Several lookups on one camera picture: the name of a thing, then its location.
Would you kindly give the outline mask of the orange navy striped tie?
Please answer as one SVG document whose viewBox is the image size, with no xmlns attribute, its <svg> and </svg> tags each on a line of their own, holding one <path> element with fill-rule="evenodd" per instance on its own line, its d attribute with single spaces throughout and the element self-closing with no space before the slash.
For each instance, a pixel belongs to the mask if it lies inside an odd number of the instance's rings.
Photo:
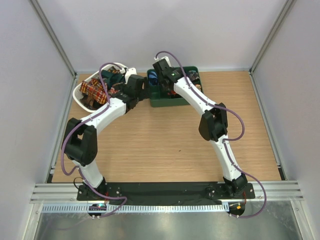
<svg viewBox="0 0 320 240">
<path fill-rule="evenodd" d="M 177 95 L 177 93 L 175 91 L 173 91 L 173 90 L 169 91 L 167 94 L 169 96 L 176 96 Z"/>
</svg>

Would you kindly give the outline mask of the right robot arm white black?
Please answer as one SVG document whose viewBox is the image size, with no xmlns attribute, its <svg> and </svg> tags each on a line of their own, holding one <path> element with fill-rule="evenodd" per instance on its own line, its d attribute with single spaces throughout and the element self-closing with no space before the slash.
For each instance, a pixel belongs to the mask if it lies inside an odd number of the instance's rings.
<svg viewBox="0 0 320 240">
<path fill-rule="evenodd" d="M 201 116 L 198 131 L 212 145 L 222 168 L 224 188 L 231 198 L 241 196 L 248 180 L 242 173 L 228 141 L 227 109 L 205 96 L 187 77 L 183 68 L 171 66 L 168 57 L 156 57 L 153 68 L 159 85 L 183 97 Z"/>
</svg>

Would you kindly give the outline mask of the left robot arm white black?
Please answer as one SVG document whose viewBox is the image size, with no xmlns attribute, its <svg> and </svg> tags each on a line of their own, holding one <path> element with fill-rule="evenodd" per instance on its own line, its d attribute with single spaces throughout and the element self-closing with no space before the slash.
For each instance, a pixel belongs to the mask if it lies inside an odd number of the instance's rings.
<svg viewBox="0 0 320 240">
<path fill-rule="evenodd" d="M 61 169 L 67 176 L 78 170 L 88 194 L 95 200 L 106 197 L 106 180 L 96 163 L 98 135 L 111 122 L 132 110 L 138 102 L 150 97 L 146 77 L 132 74 L 127 82 L 110 89 L 109 103 L 82 118 L 71 118 L 66 125 L 61 147 Z"/>
</svg>

